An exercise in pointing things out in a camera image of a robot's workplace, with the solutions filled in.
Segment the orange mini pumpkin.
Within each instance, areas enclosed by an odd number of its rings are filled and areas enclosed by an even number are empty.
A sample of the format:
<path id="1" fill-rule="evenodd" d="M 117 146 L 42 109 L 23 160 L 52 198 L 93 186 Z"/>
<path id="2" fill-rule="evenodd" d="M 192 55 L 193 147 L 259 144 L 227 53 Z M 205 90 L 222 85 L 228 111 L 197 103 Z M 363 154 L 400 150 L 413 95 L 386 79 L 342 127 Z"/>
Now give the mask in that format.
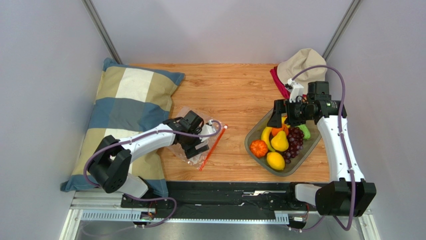
<path id="1" fill-rule="evenodd" d="M 262 158 L 269 152 L 266 142 L 260 139 L 252 141 L 249 150 L 256 158 Z"/>

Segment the orange tangerine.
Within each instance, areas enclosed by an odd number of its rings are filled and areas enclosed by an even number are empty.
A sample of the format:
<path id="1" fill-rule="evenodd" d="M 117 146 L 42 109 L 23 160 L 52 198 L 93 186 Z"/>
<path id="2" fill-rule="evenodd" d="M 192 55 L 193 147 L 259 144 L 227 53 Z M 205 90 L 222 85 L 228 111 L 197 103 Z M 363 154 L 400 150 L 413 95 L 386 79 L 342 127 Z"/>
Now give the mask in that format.
<path id="1" fill-rule="evenodd" d="M 272 134 L 272 136 L 273 137 L 275 137 L 279 132 L 284 132 L 286 135 L 288 135 L 289 134 L 289 129 L 288 129 L 288 127 L 283 123 L 282 125 L 281 125 L 281 127 L 279 127 L 279 128 L 275 128 L 275 127 L 273 127 L 272 128 L 272 130 L 271 130 L 271 134 Z"/>

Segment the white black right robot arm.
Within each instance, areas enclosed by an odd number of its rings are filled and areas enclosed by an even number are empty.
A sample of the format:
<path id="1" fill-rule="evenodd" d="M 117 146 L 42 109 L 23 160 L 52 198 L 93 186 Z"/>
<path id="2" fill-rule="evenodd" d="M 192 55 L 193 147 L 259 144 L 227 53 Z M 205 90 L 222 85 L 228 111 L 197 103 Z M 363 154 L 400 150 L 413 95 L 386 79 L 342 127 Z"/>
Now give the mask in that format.
<path id="1" fill-rule="evenodd" d="M 284 85 L 290 92 L 287 100 L 275 100 L 268 127 L 280 127 L 281 116 L 291 127 L 314 121 L 324 141 L 329 163 L 330 183 L 292 183 L 291 200 L 316 207 L 323 216 L 360 217 L 377 194 L 374 183 L 366 182 L 350 143 L 347 114 L 343 100 L 333 100 L 326 81 L 310 82 L 306 100 L 304 87 L 289 79 Z"/>

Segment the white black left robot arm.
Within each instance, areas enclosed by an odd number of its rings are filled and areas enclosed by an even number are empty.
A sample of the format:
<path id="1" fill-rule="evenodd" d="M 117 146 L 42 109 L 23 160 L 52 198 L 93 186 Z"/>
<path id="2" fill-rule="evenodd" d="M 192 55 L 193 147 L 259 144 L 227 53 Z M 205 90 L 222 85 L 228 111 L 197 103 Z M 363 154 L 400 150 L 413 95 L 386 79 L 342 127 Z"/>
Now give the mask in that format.
<path id="1" fill-rule="evenodd" d="M 83 175 L 89 184 L 106 193 L 121 192 L 140 200 L 149 190 L 141 177 L 129 173 L 130 165 L 138 158 L 163 147 L 179 144 L 187 159 L 209 149 L 199 147 L 217 135 L 222 126 L 216 120 L 205 122 L 190 110 L 185 116 L 167 119 L 157 127 L 121 139 L 105 136 L 87 160 Z"/>

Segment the yellow pear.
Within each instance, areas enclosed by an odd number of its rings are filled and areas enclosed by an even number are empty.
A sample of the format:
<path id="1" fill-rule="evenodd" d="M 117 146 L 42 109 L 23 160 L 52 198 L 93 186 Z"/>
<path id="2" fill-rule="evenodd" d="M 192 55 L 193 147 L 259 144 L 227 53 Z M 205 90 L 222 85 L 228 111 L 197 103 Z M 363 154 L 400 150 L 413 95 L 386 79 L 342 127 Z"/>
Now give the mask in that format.
<path id="1" fill-rule="evenodd" d="M 289 142 L 285 131 L 279 131 L 271 140 L 272 148 L 279 152 L 285 152 L 289 148 Z"/>

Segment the yellow lemon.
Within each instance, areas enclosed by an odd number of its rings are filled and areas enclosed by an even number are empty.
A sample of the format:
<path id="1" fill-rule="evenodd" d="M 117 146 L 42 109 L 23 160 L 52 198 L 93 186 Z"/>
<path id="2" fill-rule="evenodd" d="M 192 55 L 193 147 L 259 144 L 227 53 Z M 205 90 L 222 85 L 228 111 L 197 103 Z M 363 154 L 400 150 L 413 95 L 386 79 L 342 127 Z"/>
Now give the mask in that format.
<path id="1" fill-rule="evenodd" d="M 278 152 L 268 152 L 266 155 L 268 165 L 277 171 L 282 171 L 286 167 L 286 162 L 283 156 Z"/>

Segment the green cucumber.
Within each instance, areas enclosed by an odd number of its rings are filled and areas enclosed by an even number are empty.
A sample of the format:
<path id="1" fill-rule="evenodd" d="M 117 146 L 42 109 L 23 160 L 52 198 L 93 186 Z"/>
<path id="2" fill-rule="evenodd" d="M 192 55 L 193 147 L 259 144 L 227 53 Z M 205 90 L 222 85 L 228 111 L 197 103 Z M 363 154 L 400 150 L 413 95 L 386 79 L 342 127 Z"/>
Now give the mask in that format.
<path id="1" fill-rule="evenodd" d="M 303 133 L 303 139 L 309 140 L 311 138 L 311 132 L 305 124 L 297 126 Z"/>

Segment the clear orange zip top bag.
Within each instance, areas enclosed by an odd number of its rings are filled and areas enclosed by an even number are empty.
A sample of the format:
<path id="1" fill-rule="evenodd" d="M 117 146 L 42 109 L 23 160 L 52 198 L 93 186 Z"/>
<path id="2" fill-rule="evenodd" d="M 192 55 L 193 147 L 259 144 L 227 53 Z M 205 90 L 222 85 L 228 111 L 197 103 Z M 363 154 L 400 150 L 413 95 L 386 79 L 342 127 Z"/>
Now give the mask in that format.
<path id="1" fill-rule="evenodd" d="M 201 171 L 228 126 L 203 112 L 198 112 L 197 115 L 202 118 L 197 129 L 200 135 L 213 134 L 217 130 L 219 130 L 219 133 L 214 136 L 199 138 L 198 141 L 193 141 L 191 145 L 186 147 L 178 143 L 168 146 L 167 149 L 182 161 Z"/>

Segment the purple grape bunch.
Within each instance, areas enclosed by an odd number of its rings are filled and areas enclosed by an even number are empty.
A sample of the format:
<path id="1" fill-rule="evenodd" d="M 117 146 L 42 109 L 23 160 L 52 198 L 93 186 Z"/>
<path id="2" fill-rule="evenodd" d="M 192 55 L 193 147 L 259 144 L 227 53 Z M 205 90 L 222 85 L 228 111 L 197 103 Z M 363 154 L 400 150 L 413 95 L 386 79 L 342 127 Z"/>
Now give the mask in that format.
<path id="1" fill-rule="evenodd" d="M 281 155 L 286 164 L 290 164 L 292 159 L 296 158 L 303 148 L 304 133 L 299 127 L 291 127 L 287 136 L 288 149 Z"/>

